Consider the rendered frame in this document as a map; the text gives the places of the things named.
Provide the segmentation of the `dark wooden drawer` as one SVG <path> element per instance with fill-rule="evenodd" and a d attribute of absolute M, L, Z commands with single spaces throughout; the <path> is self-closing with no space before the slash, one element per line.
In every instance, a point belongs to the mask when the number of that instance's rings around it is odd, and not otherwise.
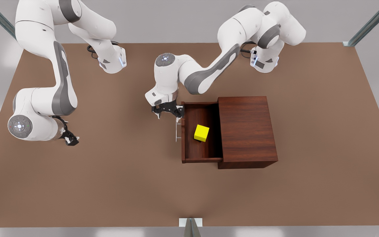
<path fill-rule="evenodd" d="M 223 161 L 218 102 L 183 102 L 182 163 Z"/>

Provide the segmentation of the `yellow cube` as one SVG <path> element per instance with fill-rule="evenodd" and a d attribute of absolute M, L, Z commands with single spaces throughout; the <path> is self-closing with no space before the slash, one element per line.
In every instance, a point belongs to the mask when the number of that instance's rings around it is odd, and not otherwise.
<path fill-rule="evenodd" d="M 194 132 L 194 139 L 197 141 L 206 142 L 207 136 L 209 133 L 209 128 L 202 125 L 197 125 Z"/>

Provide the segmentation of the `dark wooden cabinet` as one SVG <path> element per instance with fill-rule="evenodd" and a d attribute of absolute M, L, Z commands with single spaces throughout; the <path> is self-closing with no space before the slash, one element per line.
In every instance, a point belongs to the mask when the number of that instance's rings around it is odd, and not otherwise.
<path fill-rule="evenodd" d="M 223 160 L 219 169 L 265 168 L 278 161 L 266 96 L 218 98 Z"/>

